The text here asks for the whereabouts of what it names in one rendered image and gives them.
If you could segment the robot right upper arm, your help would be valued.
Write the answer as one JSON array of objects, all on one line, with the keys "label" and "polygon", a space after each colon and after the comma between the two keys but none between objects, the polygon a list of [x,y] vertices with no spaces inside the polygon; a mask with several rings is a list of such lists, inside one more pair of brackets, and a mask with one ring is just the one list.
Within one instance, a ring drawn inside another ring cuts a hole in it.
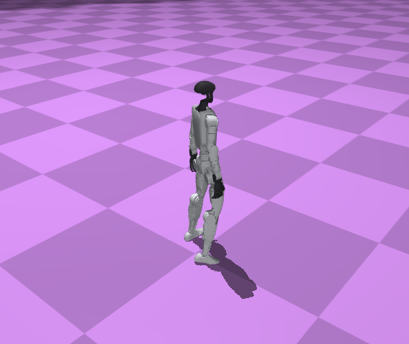
[{"label": "robot right upper arm", "polygon": [[[216,146],[214,141],[217,135],[217,126],[218,126],[218,119],[213,114],[206,114],[205,118],[205,126],[207,128],[207,152],[210,152],[210,148],[212,146]],[[216,146],[217,147],[217,146]],[[219,151],[219,149],[218,149]]]}]

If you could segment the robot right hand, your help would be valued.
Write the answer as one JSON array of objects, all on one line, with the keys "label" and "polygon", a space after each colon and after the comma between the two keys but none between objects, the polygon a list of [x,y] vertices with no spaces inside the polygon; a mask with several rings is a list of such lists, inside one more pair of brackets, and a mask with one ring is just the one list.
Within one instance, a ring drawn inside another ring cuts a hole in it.
[{"label": "robot right hand", "polygon": [[225,187],[223,186],[222,178],[219,180],[216,180],[216,175],[213,174],[213,182],[215,182],[215,186],[214,186],[214,196],[212,197],[212,199],[216,199],[219,198],[223,195],[223,191],[225,190]]}]

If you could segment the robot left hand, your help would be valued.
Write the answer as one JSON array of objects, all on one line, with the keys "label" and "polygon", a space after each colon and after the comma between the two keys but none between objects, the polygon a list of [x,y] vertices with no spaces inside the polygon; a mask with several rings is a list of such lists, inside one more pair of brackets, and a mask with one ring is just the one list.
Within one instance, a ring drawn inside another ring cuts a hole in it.
[{"label": "robot left hand", "polygon": [[[190,162],[190,169],[191,169],[191,171],[192,172],[196,172],[195,171],[195,169],[194,169],[194,166],[193,166],[193,160],[194,159],[196,159],[196,157],[197,157],[197,153],[196,154],[194,154],[194,155],[192,155],[192,151],[191,150],[189,150],[189,155],[191,156],[191,158],[189,159],[189,162]],[[193,168],[193,170],[192,170],[192,168]]]}]

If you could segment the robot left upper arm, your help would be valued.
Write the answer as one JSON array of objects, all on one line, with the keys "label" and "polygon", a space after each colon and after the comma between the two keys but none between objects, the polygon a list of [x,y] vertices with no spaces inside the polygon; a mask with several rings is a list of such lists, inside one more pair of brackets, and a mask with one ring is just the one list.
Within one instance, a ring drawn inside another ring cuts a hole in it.
[{"label": "robot left upper arm", "polygon": [[[197,105],[193,105],[192,106],[192,111],[193,111],[193,109],[194,109],[194,107],[195,106],[197,106]],[[190,128],[190,133],[192,134],[192,135],[194,135],[194,130],[193,130],[193,120],[191,119],[191,128]]]}]

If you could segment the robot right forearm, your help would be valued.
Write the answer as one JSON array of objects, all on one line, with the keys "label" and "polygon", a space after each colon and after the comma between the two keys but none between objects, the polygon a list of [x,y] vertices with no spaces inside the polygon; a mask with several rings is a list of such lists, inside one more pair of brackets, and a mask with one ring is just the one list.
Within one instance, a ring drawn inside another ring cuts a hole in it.
[{"label": "robot right forearm", "polygon": [[218,148],[216,146],[212,146],[210,148],[210,152],[209,152],[209,161],[210,161],[210,165],[211,165],[211,172],[212,175],[215,174],[216,175],[216,180],[219,180],[222,178],[222,175],[220,173],[221,168],[220,168],[220,164],[219,164],[219,156],[218,156]]}]

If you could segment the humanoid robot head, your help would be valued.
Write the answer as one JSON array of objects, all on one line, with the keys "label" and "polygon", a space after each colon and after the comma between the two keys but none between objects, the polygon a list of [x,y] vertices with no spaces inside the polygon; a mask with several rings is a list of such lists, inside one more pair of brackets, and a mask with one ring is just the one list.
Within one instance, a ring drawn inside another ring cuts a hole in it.
[{"label": "humanoid robot head", "polygon": [[200,104],[195,108],[198,112],[207,110],[206,107],[208,106],[208,103],[212,103],[213,101],[214,90],[215,85],[209,81],[201,81],[194,86],[195,92],[207,96],[205,99],[200,100]]}]

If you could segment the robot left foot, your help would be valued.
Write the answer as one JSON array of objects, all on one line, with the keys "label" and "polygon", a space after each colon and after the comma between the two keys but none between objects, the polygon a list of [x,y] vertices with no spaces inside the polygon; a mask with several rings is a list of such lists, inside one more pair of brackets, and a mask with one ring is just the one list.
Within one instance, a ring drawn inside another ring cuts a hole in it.
[{"label": "robot left foot", "polygon": [[195,229],[195,233],[193,233],[193,234],[190,233],[191,231],[187,232],[187,233],[184,235],[184,240],[185,240],[185,241],[190,241],[191,239],[202,235],[202,229],[203,229],[203,228]]}]

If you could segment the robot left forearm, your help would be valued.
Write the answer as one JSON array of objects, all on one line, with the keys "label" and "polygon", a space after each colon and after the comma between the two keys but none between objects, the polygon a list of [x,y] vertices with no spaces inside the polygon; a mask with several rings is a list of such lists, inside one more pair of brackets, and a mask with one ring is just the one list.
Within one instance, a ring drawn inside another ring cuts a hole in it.
[{"label": "robot left forearm", "polygon": [[194,136],[189,132],[189,149],[192,151],[192,155],[197,153],[197,146],[195,145]]}]

